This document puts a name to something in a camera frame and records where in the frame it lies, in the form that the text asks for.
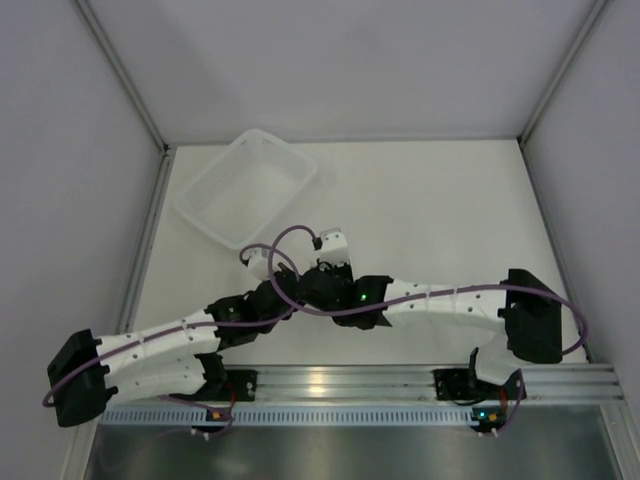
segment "gray wall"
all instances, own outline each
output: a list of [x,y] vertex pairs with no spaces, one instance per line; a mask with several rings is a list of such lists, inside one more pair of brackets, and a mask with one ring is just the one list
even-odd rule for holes
[[69,1],[3,2],[0,65],[0,478],[57,478],[45,368],[113,328],[158,152]]
[[515,137],[592,0],[91,0],[167,141]]
[[530,140],[591,344],[640,424],[640,2],[612,2]]

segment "plastic tray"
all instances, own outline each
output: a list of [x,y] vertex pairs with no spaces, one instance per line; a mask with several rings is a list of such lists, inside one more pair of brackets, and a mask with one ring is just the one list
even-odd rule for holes
[[191,224],[232,250],[255,241],[317,171],[307,154],[248,130],[194,178],[174,205]]

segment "robotic arm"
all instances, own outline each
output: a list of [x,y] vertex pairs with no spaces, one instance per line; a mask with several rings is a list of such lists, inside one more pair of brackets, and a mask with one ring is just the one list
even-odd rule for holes
[[305,305],[328,312],[339,326],[361,330],[417,322],[487,329],[494,336],[472,352],[469,383],[501,386],[524,365],[562,359],[561,305],[523,292],[551,293],[527,271],[510,270],[501,282],[505,291],[421,285],[389,276],[354,280],[339,229],[322,232],[314,248],[316,265],[302,276],[280,264],[274,273],[280,292],[269,276],[268,251],[256,248],[243,261],[261,280],[255,290],[140,332],[72,335],[47,369],[52,390],[45,401],[53,398],[46,404],[55,406],[58,424],[78,425],[108,407],[158,395],[212,400],[227,381],[216,352],[255,341],[295,310],[308,311]]

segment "purple cable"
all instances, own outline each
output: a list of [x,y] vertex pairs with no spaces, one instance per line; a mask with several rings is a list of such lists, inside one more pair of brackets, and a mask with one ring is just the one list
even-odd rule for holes
[[[405,297],[396,298],[396,299],[389,300],[382,303],[376,303],[376,304],[367,305],[364,307],[349,308],[345,310],[336,310],[332,312],[315,310],[312,308],[305,307],[303,305],[299,305],[298,303],[296,303],[294,299],[287,296],[287,294],[282,290],[282,288],[280,288],[280,285],[278,285],[278,282],[275,279],[275,276],[274,276],[275,272],[273,268],[273,257],[275,254],[275,249],[277,248],[278,244],[282,241],[284,237],[286,237],[291,232],[294,232],[296,230],[304,230],[310,233],[312,232],[310,228],[304,225],[294,225],[292,227],[285,229],[274,240],[273,246],[269,250],[269,257],[268,257],[269,279],[271,281],[271,285],[273,285],[274,290],[280,296],[280,298],[282,298],[282,300],[288,303],[292,308],[295,308],[300,312],[307,313],[309,315],[319,316],[319,317],[344,317],[348,315],[357,315],[361,313],[367,313],[374,310],[379,310],[380,308],[386,308],[392,305],[398,305],[400,303],[410,302],[413,300],[422,300],[424,298],[427,298],[427,293],[417,293],[415,295],[407,295]],[[576,307],[570,301],[565,300],[562,297],[559,297],[555,293],[548,292],[546,290],[539,290],[537,288],[530,288],[530,287],[520,287],[517,285],[509,285],[509,284],[482,284],[482,285],[471,285],[468,287],[460,287],[457,289],[450,288],[445,290],[436,290],[436,291],[430,292],[428,296],[436,298],[436,297],[445,297],[449,295],[454,295],[456,293],[472,293],[472,292],[483,292],[483,291],[492,291],[492,290],[529,293],[532,295],[538,295],[540,297],[548,298],[556,302],[559,302],[562,305],[565,305],[573,312],[573,316],[578,322],[580,338],[572,346],[570,346],[566,350],[563,350],[562,354],[567,355],[577,350],[582,345],[584,345],[587,339],[587,336],[589,335],[589,324],[587,323],[586,319],[584,318],[580,310],[578,310],[578,307]]]
[[[264,243],[254,243],[252,245],[248,245],[246,246],[244,249],[242,249],[242,251],[240,252],[240,261],[243,260],[243,254],[250,249],[253,248],[268,248],[271,251],[271,246],[266,245]],[[298,269],[295,265],[295,263],[293,263],[293,260],[291,260],[291,258],[285,254],[284,252],[280,252],[277,251],[277,253],[289,264],[289,267],[291,268],[291,270],[293,271],[293,273],[295,273],[296,278],[300,278],[300,273],[298,272]],[[231,328],[258,328],[258,327],[266,327],[268,325],[275,325],[276,323],[278,323],[280,320],[283,320],[285,317],[288,317],[289,315],[291,315],[294,312],[293,308],[290,308],[287,312],[283,313],[282,315],[278,315],[275,318],[269,319],[269,320],[262,320],[260,322],[196,322],[196,323],[192,323],[189,325],[190,328],[203,328],[203,327],[231,327]],[[55,395],[58,394],[58,392],[60,390],[62,390],[66,385],[68,385],[74,378],[76,378],[78,375],[80,375],[82,372],[84,372],[85,370],[93,367],[94,365],[98,365],[100,363],[102,363],[104,360],[107,360],[115,355],[118,355],[122,352],[126,352],[127,350],[131,350],[132,348],[141,345],[143,343],[146,342],[150,342],[152,340],[157,340],[159,338],[165,337],[167,335],[171,335],[172,333],[176,333],[183,330],[183,328],[180,327],[173,327],[173,328],[169,328],[167,330],[162,330],[160,332],[154,333],[153,335],[149,335],[148,337],[145,337],[142,339],[142,341],[139,340],[134,340],[130,343],[127,343],[126,345],[122,345],[114,350],[111,350],[110,352],[107,352],[103,355],[100,355],[94,359],[89,360],[86,363],[83,363],[82,365],[80,365],[79,367],[75,368],[74,370],[72,370],[70,373],[68,373],[67,375],[65,375],[58,383],[56,383],[51,390],[49,390],[47,392],[47,394],[44,396],[44,398],[42,399],[42,406],[45,408],[51,408],[54,407],[55,404],[54,402],[51,402],[51,398]]]
[[[287,317],[288,315],[292,314],[294,312],[294,310],[299,310],[303,313],[307,313],[310,315],[315,315],[315,316],[323,316],[323,317],[340,317],[340,316],[347,316],[347,315],[354,315],[354,314],[359,314],[359,313],[366,313],[366,312],[370,312],[373,310],[378,310],[380,308],[386,308],[392,305],[397,305],[400,303],[405,303],[405,302],[410,302],[413,300],[421,300],[427,297],[426,293],[420,293],[420,294],[415,294],[415,295],[408,295],[402,298],[396,298],[393,300],[389,300],[387,302],[383,302],[383,303],[377,303],[377,304],[373,304],[373,305],[367,305],[365,307],[358,307],[358,308],[351,308],[351,309],[346,309],[346,310],[338,310],[338,311],[333,311],[333,312],[324,312],[324,311],[319,311],[319,310],[314,310],[314,309],[310,309],[307,308],[303,305],[299,305],[295,302],[295,300],[293,300],[292,298],[288,297],[287,294],[280,288],[280,286],[278,285],[276,279],[275,279],[275,271],[273,268],[273,259],[276,253],[278,253],[279,255],[282,256],[282,258],[285,259],[285,261],[287,263],[289,263],[291,269],[294,271],[294,273],[296,273],[296,275],[299,277],[299,273],[298,270],[295,266],[295,264],[293,263],[293,261],[291,260],[291,258],[289,258],[286,254],[284,254],[283,252],[280,252],[277,249],[278,244],[282,241],[282,239],[287,236],[288,234],[290,234],[293,231],[297,231],[297,230],[302,230],[302,231],[306,231],[307,233],[309,233],[309,235],[311,235],[312,239],[316,238],[315,233],[313,232],[313,230],[311,230],[309,227],[304,226],[304,225],[294,225],[292,227],[287,228],[286,230],[284,230],[282,233],[280,233],[280,235],[278,235],[273,243],[272,246],[266,245],[266,244],[253,244],[253,245],[249,245],[248,247],[245,247],[245,249],[243,249],[240,252],[240,259],[241,261],[243,260],[242,255],[251,248],[268,248],[269,249],[269,256],[268,256],[268,269],[269,269],[269,279],[271,281],[271,284],[273,285],[274,290],[276,291],[276,293],[280,296],[280,298],[282,298],[282,300],[284,300],[286,303],[288,303],[292,308],[289,309],[286,313],[279,315],[276,318],[270,319],[270,320],[262,320],[260,322],[197,322],[197,323],[193,323],[190,324],[190,328],[200,328],[200,327],[232,327],[232,328],[258,328],[258,327],[263,327],[263,326],[267,326],[267,325],[273,325],[277,322],[279,322],[280,320],[282,320],[283,318]],[[481,291],[492,291],[492,290],[502,290],[502,291],[515,291],[515,292],[522,292],[522,293],[529,293],[529,294],[533,294],[533,295],[538,295],[544,298],[549,298],[551,300],[557,301],[559,303],[561,303],[562,305],[567,306],[569,309],[571,309],[571,311],[573,312],[573,315],[576,319],[576,321],[579,324],[579,330],[580,330],[580,338],[578,339],[578,341],[573,344],[571,347],[567,348],[566,350],[564,350],[562,352],[563,355],[567,355],[575,350],[577,350],[578,348],[580,348],[586,341],[586,338],[589,334],[589,324],[587,323],[586,319],[584,318],[584,316],[582,315],[582,313],[580,313],[580,311],[578,310],[578,308],[572,304],[571,302],[569,302],[568,300],[565,300],[562,297],[559,297],[558,295],[545,291],[545,290],[538,290],[535,288],[529,288],[529,287],[519,287],[516,285],[508,285],[508,284],[484,284],[484,285],[471,285],[468,287],[460,287],[458,289],[445,289],[445,290],[438,290],[438,291],[433,291],[429,293],[429,297],[443,297],[443,296],[449,296],[449,295],[454,295],[456,293],[471,293],[471,292],[481,292]],[[142,339],[142,341],[133,341],[131,343],[128,343],[126,345],[123,345],[121,347],[118,347],[110,352],[105,353],[104,355],[98,356],[92,360],[89,360],[88,362],[84,363],[83,365],[80,365],[78,368],[74,369],[73,371],[71,371],[69,374],[65,375],[58,383],[56,383],[56,385],[54,385],[51,390],[45,395],[45,397],[42,400],[42,405],[44,407],[50,408],[54,406],[53,402],[49,402],[49,400],[55,395],[57,394],[62,388],[64,388],[64,386],[66,386],[69,382],[71,382],[77,375],[79,375],[80,373],[84,372],[85,370],[87,370],[88,368],[101,363],[102,361],[113,357],[114,355],[118,355],[122,352],[125,352],[127,350],[130,350],[132,348],[134,348],[135,346],[151,341],[151,340],[155,340],[158,338],[162,338],[166,335],[170,335],[172,333],[181,331],[182,327],[173,327],[170,328],[168,330],[164,330],[161,332],[157,332],[153,335],[150,335],[149,337],[146,337],[144,339]]]
[[293,260],[291,260],[291,257],[289,255],[287,255],[286,253],[284,253],[283,251],[281,251],[281,250],[274,249],[271,245],[267,245],[266,243],[252,243],[251,245],[247,245],[242,250],[240,250],[240,253],[238,254],[238,258],[240,259],[240,263],[246,262],[246,260],[244,258],[244,254],[247,253],[249,250],[253,250],[254,248],[264,248],[264,249],[269,250],[269,251],[273,250],[275,253],[280,255],[284,259],[285,262],[287,262],[289,264],[289,267],[291,268],[291,270],[293,270],[293,273],[296,275],[296,278],[300,278],[300,272],[298,271],[298,268],[296,267],[296,264],[293,263]]
[[511,410],[511,414],[509,415],[509,418],[507,418],[507,421],[504,422],[504,425],[498,429],[498,433],[504,432],[505,429],[513,423],[513,419],[515,418],[516,413],[518,413],[518,410],[520,410],[520,403],[522,402],[522,397],[524,397],[524,377],[522,376],[522,370],[518,370],[518,377],[520,379],[520,387],[518,387],[518,396],[516,397],[516,403],[513,406],[513,410]]

